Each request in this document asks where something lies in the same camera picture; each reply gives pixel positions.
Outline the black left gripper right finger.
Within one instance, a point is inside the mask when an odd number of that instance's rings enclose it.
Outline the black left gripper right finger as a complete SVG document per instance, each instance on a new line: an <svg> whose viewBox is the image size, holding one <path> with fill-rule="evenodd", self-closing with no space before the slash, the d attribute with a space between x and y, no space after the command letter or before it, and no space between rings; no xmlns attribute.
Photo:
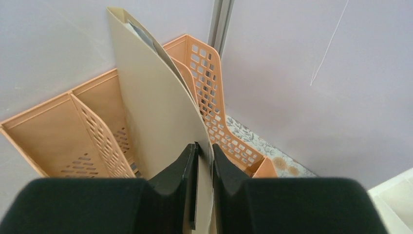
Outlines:
<svg viewBox="0 0 413 234"><path fill-rule="evenodd" d="M366 190L339 177L251 178L214 152L219 234L385 234Z"/></svg>

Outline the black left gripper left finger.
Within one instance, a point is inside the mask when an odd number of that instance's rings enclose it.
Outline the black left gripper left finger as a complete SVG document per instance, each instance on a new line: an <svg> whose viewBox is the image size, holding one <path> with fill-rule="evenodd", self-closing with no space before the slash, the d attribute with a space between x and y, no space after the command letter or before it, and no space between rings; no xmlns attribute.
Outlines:
<svg viewBox="0 0 413 234"><path fill-rule="evenodd" d="M189 234L196 228L198 143L155 177L42 178L17 195L3 234Z"/></svg>

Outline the beige file folder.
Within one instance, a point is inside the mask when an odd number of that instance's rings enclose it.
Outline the beige file folder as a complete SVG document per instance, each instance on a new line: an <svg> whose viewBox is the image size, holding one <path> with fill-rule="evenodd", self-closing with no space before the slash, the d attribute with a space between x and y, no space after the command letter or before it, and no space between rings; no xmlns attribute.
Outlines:
<svg viewBox="0 0 413 234"><path fill-rule="evenodd" d="M152 178L188 144L199 143L194 232L214 234L214 153L199 108L176 65L149 31L125 9L108 7L107 16L138 169Z"/></svg>

